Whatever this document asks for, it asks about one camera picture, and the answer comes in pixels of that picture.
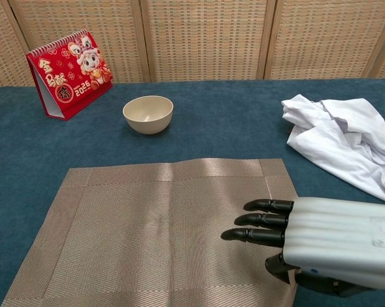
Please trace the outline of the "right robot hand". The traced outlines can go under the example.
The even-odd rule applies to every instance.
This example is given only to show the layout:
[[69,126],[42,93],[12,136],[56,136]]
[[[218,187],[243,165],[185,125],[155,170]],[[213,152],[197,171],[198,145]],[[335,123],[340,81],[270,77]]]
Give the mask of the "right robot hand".
[[265,268],[321,294],[385,290],[385,205],[332,198],[257,199],[223,240],[279,248]]

